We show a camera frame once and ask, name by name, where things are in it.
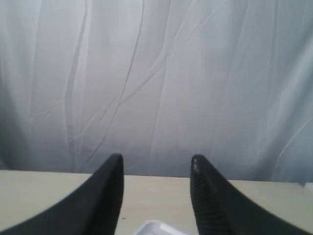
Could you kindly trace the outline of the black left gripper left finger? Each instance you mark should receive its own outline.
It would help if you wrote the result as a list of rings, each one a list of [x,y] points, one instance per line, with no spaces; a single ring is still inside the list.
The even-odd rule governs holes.
[[[113,235],[124,195],[124,160],[114,153],[76,190],[2,235]]]

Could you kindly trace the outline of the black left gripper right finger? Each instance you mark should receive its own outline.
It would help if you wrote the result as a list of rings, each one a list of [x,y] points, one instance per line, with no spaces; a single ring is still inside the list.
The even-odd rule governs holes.
[[[201,235],[307,235],[236,189],[203,155],[192,157],[190,196]]]

